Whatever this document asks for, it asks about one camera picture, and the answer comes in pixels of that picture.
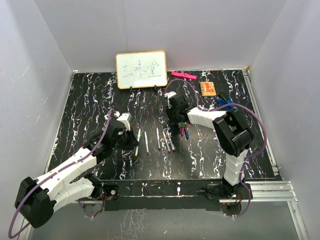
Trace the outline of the white pen magenta end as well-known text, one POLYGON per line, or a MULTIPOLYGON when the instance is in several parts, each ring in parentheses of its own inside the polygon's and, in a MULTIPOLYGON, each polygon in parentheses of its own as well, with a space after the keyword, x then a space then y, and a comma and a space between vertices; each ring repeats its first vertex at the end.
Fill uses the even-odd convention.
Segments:
POLYGON ((146 153, 150 155, 149 142, 148 142, 148 136, 146 131, 144 131, 144 139, 145 139, 146 153))

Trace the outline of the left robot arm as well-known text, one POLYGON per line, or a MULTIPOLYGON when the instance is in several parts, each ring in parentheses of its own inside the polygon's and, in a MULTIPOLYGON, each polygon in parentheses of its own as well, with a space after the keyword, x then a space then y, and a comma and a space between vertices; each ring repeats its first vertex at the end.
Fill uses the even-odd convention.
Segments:
POLYGON ((97 200, 103 195, 101 181, 84 173, 110 157, 114 149, 131 151, 138 146, 131 118, 127 112, 112 119, 105 134, 92 137, 61 165, 20 183, 14 206, 33 228, 43 226, 54 212, 76 200, 97 200))

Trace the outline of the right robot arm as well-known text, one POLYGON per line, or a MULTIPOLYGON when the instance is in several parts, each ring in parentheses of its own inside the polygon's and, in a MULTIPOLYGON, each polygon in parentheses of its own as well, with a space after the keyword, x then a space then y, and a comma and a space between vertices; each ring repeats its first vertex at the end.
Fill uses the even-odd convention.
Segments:
POLYGON ((167 101, 165 112, 173 124, 188 123, 215 130, 219 144, 225 152, 225 171, 221 183, 211 183, 206 191, 220 197, 235 198, 240 194, 244 183, 243 169, 245 157, 254 134, 240 112, 200 110, 190 106, 185 98, 174 91, 164 94, 167 101))

